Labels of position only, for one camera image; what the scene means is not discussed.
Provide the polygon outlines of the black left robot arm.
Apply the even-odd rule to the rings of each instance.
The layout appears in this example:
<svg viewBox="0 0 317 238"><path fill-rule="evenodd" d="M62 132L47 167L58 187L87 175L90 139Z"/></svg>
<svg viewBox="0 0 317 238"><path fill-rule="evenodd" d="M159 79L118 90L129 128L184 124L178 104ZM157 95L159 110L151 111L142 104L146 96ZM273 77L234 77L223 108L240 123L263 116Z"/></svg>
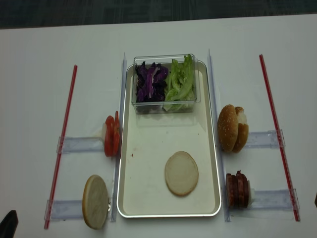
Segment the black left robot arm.
<svg viewBox="0 0 317 238"><path fill-rule="evenodd" d="M17 212L16 210L11 210L0 223L0 238L14 238L17 225Z"/></svg>

